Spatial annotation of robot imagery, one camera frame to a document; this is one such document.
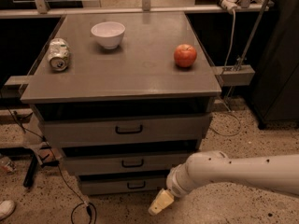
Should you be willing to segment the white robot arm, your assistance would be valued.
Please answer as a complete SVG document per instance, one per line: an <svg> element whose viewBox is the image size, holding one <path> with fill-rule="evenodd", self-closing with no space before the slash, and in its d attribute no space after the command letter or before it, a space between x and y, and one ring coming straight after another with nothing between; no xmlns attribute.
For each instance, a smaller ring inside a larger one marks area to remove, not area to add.
<svg viewBox="0 0 299 224"><path fill-rule="evenodd" d="M298 196L299 155L231 159L222 151L196 152L170 170L166 188L158 192L149 213L155 216L171 205L175 198L220 182Z"/></svg>

